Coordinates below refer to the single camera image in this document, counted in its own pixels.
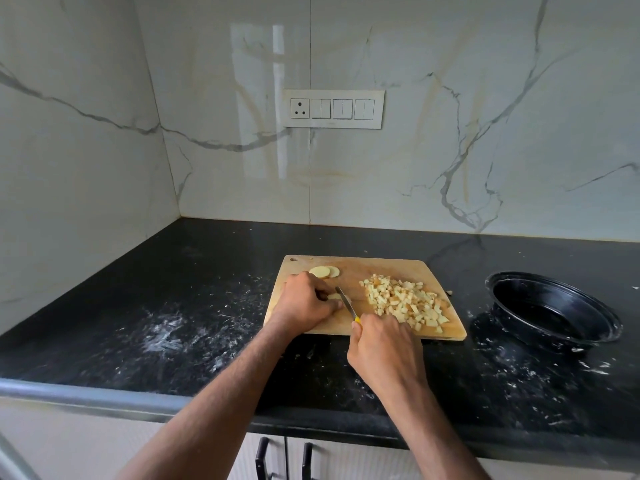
black handle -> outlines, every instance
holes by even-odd
[[[255,472],[258,474],[258,480],[269,480],[267,477],[267,468],[264,466],[264,456],[267,454],[267,446],[269,439],[266,436],[260,438],[258,444],[258,453],[255,456]]]
[[[313,443],[305,443],[305,450],[302,453],[302,480],[311,480],[311,452]]]

black countertop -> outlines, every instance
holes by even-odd
[[[191,396],[260,330],[286,254],[425,261],[468,331],[423,341],[429,384],[480,456],[640,469],[640,244],[181,219],[0,337],[0,377]],[[572,356],[491,314],[490,273],[544,274],[611,306],[622,338]],[[348,337],[288,347],[251,430],[402,447]]]

black pot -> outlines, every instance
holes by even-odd
[[[485,285],[501,325],[526,344],[582,352],[620,337],[622,324],[603,302],[539,274],[507,271]]]

knife blade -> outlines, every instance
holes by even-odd
[[[347,299],[346,295],[342,292],[342,290],[340,289],[340,286],[336,286],[335,290],[338,291],[338,294],[340,295],[340,298],[342,298],[342,302],[344,303],[345,308],[349,311],[349,313],[351,314],[351,316],[353,317],[353,319],[362,324],[360,322],[360,317],[358,316],[358,314],[356,313],[356,310],[353,309],[353,307],[351,306],[351,304],[349,303],[349,300]]]

hand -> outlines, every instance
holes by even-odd
[[[278,304],[273,309],[269,322],[283,324],[296,337],[311,330],[318,323],[343,307],[339,299],[318,299],[316,291],[326,297],[335,291],[313,274],[303,271],[292,274],[284,283]]]
[[[407,389],[428,388],[422,345],[396,317],[364,314],[351,323],[347,360],[385,407]]]

